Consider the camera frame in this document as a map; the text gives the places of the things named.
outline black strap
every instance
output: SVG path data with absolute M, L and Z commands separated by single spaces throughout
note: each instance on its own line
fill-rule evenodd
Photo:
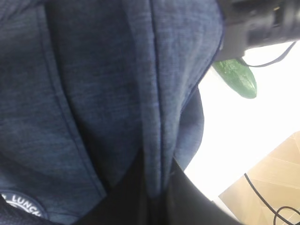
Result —
M 149 199 L 144 183 L 139 154 L 117 187 L 74 225 L 240 225 L 202 195 L 175 160 L 165 193 Z

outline wooden surface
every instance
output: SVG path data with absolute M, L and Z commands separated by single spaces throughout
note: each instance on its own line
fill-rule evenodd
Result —
M 282 206 L 300 210 L 300 132 L 286 139 L 247 174 L 275 210 Z M 242 223 L 273 224 L 274 214 L 257 197 L 244 177 L 219 197 Z M 282 210 L 280 214 L 294 224 L 300 221 L 300 216 L 291 210 Z M 283 224 L 277 219 L 276 225 Z

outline heathered blue fabric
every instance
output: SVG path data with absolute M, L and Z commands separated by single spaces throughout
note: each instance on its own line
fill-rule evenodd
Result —
M 70 224 L 143 149 L 157 196 L 172 158 L 185 168 L 201 142 L 197 85 L 220 45 L 216 2 L 44 2 L 0 0 L 0 189 Z

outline circular patch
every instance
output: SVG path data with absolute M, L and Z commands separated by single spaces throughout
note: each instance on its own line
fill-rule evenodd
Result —
M 16 191 L 0 190 L 0 193 L 4 200 L 11 206 L 21 209 L 37 217 L 41 217 L 44 219 L 48 218 L 45 209 L 33 198 Z

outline white background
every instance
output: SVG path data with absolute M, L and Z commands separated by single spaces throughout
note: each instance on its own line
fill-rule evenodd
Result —
M 289 45 L 252 49 L 244 59 L 263 64 Z M 258 88 L 255 99 L 235 93 L 213 69 L 199 85 L 204 135 L 185 173 L 211 200 L 300 130 L 300 43 L 282 62 L 251 70 Z

